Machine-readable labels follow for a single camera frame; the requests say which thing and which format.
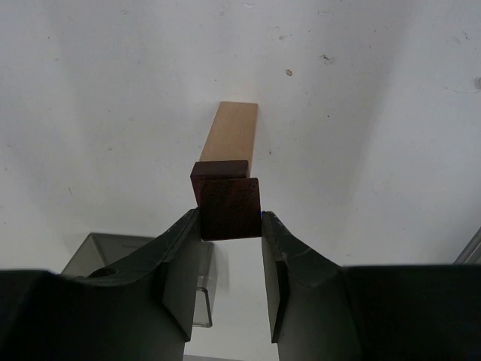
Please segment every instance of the white surface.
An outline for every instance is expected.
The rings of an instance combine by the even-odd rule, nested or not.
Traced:
[[[335,262],[451,262],[481,224],[477,0],[7,0],[0,14],[2,268],[60,271],[91,231],[164,231],[194,206],[220,100],[259,103],[262,207]],[[220,247],[215,326],[186,351],[276,359],[259,240]]]

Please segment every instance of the dark wooden block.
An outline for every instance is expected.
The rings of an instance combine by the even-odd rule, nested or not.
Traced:
[[[216,179],[236,179],[249,177],[247,160],[223,160],[213,162],[196,162],[190,174],[195,200],[200,206],[200,189],[204,181]]]
[[[257,178],[206,180],[199,195],[203,240],[261,236],[261,200]]]

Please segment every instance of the wooden block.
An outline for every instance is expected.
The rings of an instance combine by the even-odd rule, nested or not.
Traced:
[[[257,108],[255,103],[220,102],[200,161],[247,160],[250,170],[256,137]]]
[[[200,189],[204,181],[249,177],[249,162],[246,160],[224,160],[218,162],[196,162],[190,174],[195,200],[200,205]]]
[[[203,240],[261,236],[257,178],[206,180],[199,198]]]

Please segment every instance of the tan wooden plank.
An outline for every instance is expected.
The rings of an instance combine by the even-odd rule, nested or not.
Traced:
[[[251,168],[257,108],[255,103],[220,102],[200,161],[247,160]]]

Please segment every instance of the dark brown block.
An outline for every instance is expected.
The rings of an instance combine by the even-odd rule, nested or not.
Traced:
[[[206,180],[199,195],[201,234],[205,241],[261,236],[257,178]]]
[[[213,162],[196,162],[190,174],[195,200],[200,205],[201,185],[207,180],[236,179],[249,177],[249,162],[246,160],[223,160]]]

